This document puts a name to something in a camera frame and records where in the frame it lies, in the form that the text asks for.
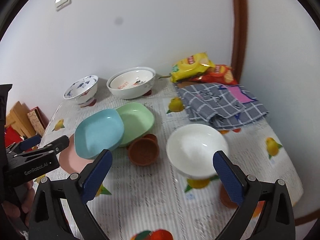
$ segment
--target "wall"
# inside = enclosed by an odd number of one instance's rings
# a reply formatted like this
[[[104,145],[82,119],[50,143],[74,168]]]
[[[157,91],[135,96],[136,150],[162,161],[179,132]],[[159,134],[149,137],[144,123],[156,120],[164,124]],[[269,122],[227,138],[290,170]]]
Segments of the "wall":
[[[50,118],[68,86],[136,66],[168,75],[181,58],[207,51],[230,64],[232,0],[29,0],[0,42],[0,83]]]
[[[241,83],[270,111],[269,123],[304,187],[295,217],[320,208],[320,31],[297,0],[248,0]]]
[[[296,240],[303,240],[317,220],[296,227]]]

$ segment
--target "red chip bag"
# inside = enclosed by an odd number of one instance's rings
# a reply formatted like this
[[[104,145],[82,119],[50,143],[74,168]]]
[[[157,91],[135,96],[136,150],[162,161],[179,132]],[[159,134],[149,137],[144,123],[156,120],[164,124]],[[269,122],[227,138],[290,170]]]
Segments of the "red chip bag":
[[[210,67],[201,76],[190,78],[188,81],[200,83],[220,83],[224,85],[238,84],[238,82],[233,78],[231,67],[227,65],[215,65],[215,67]]]

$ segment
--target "yellow chip bag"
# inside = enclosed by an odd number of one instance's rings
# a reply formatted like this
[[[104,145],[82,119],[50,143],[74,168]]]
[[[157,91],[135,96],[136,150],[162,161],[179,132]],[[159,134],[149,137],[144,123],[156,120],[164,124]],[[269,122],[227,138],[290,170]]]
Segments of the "yellow chip bag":
[[[171,82],[204,73],[209,67],[215,67],[215,64],[209,60],[206,52],[194,54],[191,57],[184,58],[172,66]]]

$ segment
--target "table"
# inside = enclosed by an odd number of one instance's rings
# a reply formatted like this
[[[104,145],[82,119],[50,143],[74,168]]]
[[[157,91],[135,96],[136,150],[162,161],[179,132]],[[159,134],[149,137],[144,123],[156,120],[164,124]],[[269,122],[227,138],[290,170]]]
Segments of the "table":
[[[185,193],[186,178],[171,166],[165,151],[166,141],[175,129],[191,123],[185,111],[166,114],[171,98],[176,96],[169,79],[158,79],[151,96],[130,100],[114,97],[102,85],[98,87],[94,106],[79,108],[63,101],[50,120],[41,147],[62,135],[71,136],[82,120],[106,108],[139,102],[155,115],[150,133],[158,138],[160,153],[157,162],[148,167],[138,167],[129,161],[125,148],[116,149],[112,153],[112,167],[103,181],[112,195],[99,195],[87,203],[110,240],[129,240],[140,231],[159,228],[170,231],[175,240],[211,240],[220,233],[235,211],[221,203],[219,179],[211,181],[203,189],[191,189]],[[52,131],[60,119],[64,119],[65,128]],[[230,131],[224,136],[229,144],[230,160],[239,165],[245,174],[254,174],[260,181],[266,182],[283,179],[292,204],[300,199],[302,184],[285,149],[281,148],[277,156],[268,158],[265,139],[272,137],[280,141],[265,120],[246,126],[239,133]],[[57,180],[65,179],[69,174],[58,168],[47,176]],[[73,233],[82,239],[66,200],[62,200],[62,205]],[[251,220],[243,239],[250,236],[256,222],[257,218]]]

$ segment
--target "large white bowl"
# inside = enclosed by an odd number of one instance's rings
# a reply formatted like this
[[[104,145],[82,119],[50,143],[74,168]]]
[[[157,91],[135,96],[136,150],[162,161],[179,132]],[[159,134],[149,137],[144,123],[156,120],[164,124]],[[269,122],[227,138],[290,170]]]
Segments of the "large white bowl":
[[[109,78],[107,87],[116,97],[122,99],[137,98],[153,87],[155,78],[156,72],[152,68],[129,68]]]
[[[94,100],[94,95],[98,89],[98,77],[95,75],[80,78],[74,82],[64,93],[63,98],[85,107]]]
[[[204,124],[188,124],[174,131],[167,141],[167,155],[172,165],[189,179],[208,179],[217,174],[212,158],[216,151],[229,155],[225,138]]]

